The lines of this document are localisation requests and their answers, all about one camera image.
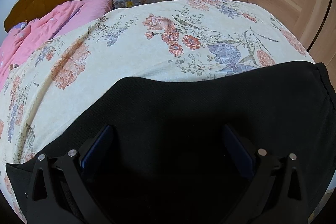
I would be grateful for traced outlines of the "pink quilt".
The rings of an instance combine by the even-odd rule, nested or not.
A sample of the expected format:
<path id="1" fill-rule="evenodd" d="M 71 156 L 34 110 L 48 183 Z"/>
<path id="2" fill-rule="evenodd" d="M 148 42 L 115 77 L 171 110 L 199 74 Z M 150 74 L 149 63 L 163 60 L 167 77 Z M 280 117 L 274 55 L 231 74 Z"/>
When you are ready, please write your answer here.
<path id="1" fill-rule="evenodd" d="M 112 10 L 112 0 L 74 0 L 57 5 L 42 18 L 12 27 L 1 44 L 1 91 L 12 69 L 28 60 L 43 43 L 64 35 Z"/>

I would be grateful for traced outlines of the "floral cream bedspread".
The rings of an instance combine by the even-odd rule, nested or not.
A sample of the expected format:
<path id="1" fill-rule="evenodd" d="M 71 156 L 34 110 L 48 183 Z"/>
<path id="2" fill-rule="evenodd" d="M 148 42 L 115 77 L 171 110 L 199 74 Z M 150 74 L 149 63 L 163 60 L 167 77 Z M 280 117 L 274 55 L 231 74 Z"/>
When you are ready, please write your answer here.
<path id="1" fill-rule="evenodd" d="M 7 163 L 31 160 L 128 76 L 206 81 L 312 58 L 262 7 L 177 0 L 115 9 L 46 41 L 1 91 L 1 192 L 23 218 Z"/>

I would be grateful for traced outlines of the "black pants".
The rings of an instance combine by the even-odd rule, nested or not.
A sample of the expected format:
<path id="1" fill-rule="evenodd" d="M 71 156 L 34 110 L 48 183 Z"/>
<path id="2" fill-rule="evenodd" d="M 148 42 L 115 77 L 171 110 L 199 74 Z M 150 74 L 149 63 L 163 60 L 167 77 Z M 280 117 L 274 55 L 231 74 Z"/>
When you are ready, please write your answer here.
<path id="1" fill-rule="evenodd" d="M 24 164 L 7 164 L 27 218 L 38 156 L 63 156 L 109 126 L 82 178 L 107 223 L 234 223 L 228 131 L 249 155 L 296 155 L 308 216 L 335 173 L 335 90 L 325 64 L 292 61 L 210 81 L 117 81 Z"/>

